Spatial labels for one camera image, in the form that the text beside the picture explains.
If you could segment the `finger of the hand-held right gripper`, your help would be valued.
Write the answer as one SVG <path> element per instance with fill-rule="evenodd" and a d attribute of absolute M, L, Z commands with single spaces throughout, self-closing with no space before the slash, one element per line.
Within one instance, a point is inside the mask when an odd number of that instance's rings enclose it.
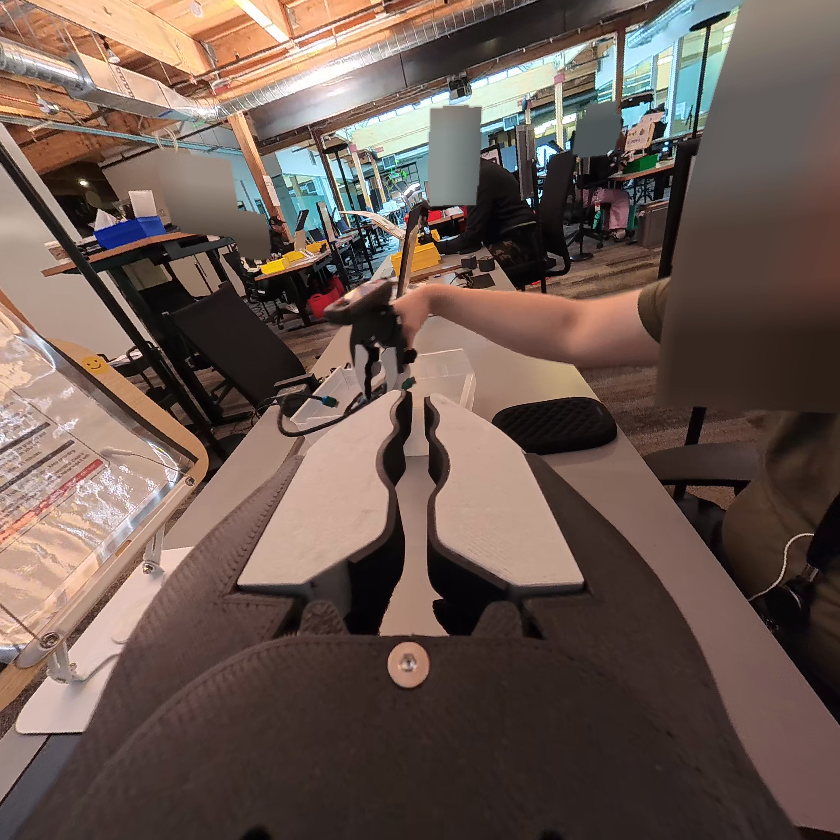
<path fill-rule="evenodd" d="M 382 349 L 376 341 L 353 343 L 351 362 L 363 397 L 373 397 L 382 385 Z"/>
<path fill-rule="evenodd" d="M 403 387 L 406 368 L 413 363 L 413 349 L 403 344 L 397 346 L 380 344 L 380 390 L 391 392 Z"/>

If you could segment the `person's torso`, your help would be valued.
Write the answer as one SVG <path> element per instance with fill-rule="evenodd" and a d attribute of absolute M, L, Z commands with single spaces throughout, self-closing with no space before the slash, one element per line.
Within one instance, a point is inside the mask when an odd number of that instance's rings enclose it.
<path fill-rule="evenodd" d="M 775 413 L 761 465 L 727 510 L 679 509 L 797 667 L 838 702 L 839 415 Z"/>

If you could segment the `wooden standing desk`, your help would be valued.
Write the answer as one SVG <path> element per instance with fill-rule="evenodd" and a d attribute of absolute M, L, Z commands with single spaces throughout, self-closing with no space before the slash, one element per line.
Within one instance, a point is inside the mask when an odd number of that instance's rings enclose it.
<path fill-rule="evenodd" d="M 113 248 L 101 249 L 90 256 L 79 254 L 79 260 L 68 257 L 60 261 L 58 265 L 44 269 L 42 273 L 44 277 L 79 274 L 84 267 L 97 275 L 110 276 L 122 298 L 126 300 L 133 314 L 143 324 L 143 328 L 150 336 L 149 341 L 163 349 L 172 331 L 161 313 L 150 307 L 145 292 L 134 285 L 125 268 L 143 260 L 149 260 L 155 266 L 168 266 L 177 260 L 208 254 L 218 278 L 226 281 L 228 275 L 218 253 L 234 243 L 235 241 L 230 237 L 185 233 L 158 234 Z"/>

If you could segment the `person's right hand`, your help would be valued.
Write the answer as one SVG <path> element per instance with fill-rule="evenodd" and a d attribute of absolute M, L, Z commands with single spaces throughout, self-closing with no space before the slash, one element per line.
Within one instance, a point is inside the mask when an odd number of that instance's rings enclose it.
<path fill-rule="evenodd" d="M 407 292 L 394 300 L 392 309 L 402 327 L 405 345 L 412 350 L 426 320 L 434 315 L 434 289 L 424 287 Z"/>

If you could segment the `blue storage bin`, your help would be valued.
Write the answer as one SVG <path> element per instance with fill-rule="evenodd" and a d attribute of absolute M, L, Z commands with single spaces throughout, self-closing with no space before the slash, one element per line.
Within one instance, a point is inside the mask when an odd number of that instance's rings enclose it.
<path fill-rule="evenodd" d="M 105 250 L 116 249 L 145 238 L 165 234 L 165 225 L 159 216 L 126 219 L 94 231 L 95 239 Z"/>

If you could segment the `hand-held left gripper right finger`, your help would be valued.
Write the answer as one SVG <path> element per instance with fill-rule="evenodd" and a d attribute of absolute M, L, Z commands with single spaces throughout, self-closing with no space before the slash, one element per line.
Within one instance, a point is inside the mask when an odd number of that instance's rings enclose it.
<path fill-rule="evenodd" d="M 424 400 L 427 544 L 496 589 L 582 589 L 585 579 L 524 451 L 435 393 Z"/>

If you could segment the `person's right forearm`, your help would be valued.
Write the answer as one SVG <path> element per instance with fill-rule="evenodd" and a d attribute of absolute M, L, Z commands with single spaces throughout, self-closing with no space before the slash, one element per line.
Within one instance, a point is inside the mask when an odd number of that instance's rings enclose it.
<path fill-rule="evenodd" d="M 573 300 L 541 293 L 431 287 L 417 323 L 446 319 L 513 352 L 584 368 L 652 366 L 659 344 L 642 323 L 639 291 Z"/>

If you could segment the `clear plastic bin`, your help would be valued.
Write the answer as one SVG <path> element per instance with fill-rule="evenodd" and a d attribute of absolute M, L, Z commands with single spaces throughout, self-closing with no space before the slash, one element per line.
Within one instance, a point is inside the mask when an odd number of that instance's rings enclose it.
<path fill-rule="evenodd" d="M 423 353 L 406 368 L 402 384 L 413 394 L 412 431 L 407 439 L 406 456 L 426 456 L 428 443 L 424 427 L 425 398 L 440 394 L 451 402 L 471 410 L 476 391 L 476 376 L 466 352 L 462 349 Z M 311 431 L 333 419 L 341 417 L 354 398 L 361 393 L 354 368 L 347 365 L 334 370 L 316 391 L 318 400 L 308 399 L 284 424 L 286 429 Z M 325 396 L 337 405 L 326 406 Z"/>

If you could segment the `large silver air duct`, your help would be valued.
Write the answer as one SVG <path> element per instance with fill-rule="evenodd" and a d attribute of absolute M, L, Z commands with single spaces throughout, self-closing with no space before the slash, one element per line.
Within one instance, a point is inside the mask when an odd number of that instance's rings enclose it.
<path fill-rule="evenodd" d="M 214 103 L 187 98 L 156 79 L 78 53 L 60 58 L 1 38 L 1 69 L 62 87 L 78 101 L 136 116 L 206 124 L 225 120 Z"/>

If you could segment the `thin spiral air duct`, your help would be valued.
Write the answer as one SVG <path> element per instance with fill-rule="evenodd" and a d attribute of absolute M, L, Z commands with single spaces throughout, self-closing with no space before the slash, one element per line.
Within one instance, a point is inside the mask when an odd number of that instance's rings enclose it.
<path fill-rule="evenodd" d="M 293 130 L 381 101 L 409 88 L 495 59 L 545 39 L 569 35 L 626 14 L 634 2 L 479 2 L 450 4 L 371 46 L 353 47 L 347 56 L 206 107 L 204 120 L 253 112 Z"/>

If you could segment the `red bag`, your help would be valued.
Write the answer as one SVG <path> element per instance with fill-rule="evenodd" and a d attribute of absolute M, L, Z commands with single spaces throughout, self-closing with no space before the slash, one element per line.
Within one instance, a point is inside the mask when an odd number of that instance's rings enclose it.
<path fill-rule="evenodd" d="M 339 300 L 345 294 L 345 287 L 338 275 L 331 275 L 327 284 L 327 290 L 314 292 L 308 299 L 308 305 L 312 316 L 324 319 L 326 308 Z"/>

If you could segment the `black mesh wrist rest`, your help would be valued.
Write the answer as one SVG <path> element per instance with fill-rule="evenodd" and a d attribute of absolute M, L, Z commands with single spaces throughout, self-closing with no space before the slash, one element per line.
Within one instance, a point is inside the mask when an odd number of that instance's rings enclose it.
<path fill-rule="evenodd" d="M 583 396 L 510 406 L 493 416 L 491 423 L 525 453 L 540 456 L 609 445 L 618 432 L 606 407 Z"/>

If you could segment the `black office chair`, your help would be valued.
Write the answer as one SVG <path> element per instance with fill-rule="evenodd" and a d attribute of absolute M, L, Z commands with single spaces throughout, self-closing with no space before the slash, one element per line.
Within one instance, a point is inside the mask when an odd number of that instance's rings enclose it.
<path fill-rule="evenodd" d="M 702 444 L 700 433 L 707 409 L 692 409 L 683 446 L 667 448 L 644 456 L 646 466 L 665 487 L 672 487 L 672 498 L 682 501 L 689 487 L 721 487 L 737 496 L 760 473 L 760 453 L 752 444 Z"/>
<path fill-rule="evenodd" d="M 162 314 L 161 330 L 169 362 L 213 425 L 226 418 L 218 398 L 187 363 L 193 351 L 255 409 L 278 393 L 279 383 L 308 377 L 299 358 L 229 283 L 200 301 Z"/>
<path fill-rule="evenodd" d="M 520 290 L 539 282 L 545 290 L 546 280 L 560 257 L 562 277 L 571 270 L 572 262 L 564 235 L 565 208 L 573 192 L 576 158 L 570 151 L 550 158 L 542 184 L 542 197 L 533 221 L 512 229 L 507 237 L 521 251 L 512 268 L 505 269 L 511 284 Z"/>

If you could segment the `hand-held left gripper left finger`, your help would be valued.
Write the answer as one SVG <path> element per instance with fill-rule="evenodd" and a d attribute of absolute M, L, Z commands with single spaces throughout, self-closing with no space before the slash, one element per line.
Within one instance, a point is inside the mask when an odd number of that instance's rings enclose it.
<path fill-rule="evenodd" d="M 240 589 L 341 589 L 348 564 L 396 524 L 411 393 L 393 391 L 311 444 L 242 573 Z"/>

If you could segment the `clear acrylic sign stand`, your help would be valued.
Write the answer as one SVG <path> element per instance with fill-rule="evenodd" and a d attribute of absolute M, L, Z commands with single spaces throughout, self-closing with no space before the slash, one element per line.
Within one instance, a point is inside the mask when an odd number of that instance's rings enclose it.
<path fill-rule="evenodd" d="M 204 446 L 108 363 L 2 306 L 2 708 L 78 734 L 140 617 L 186 550 L 165 524 L 207 473 Z"/>

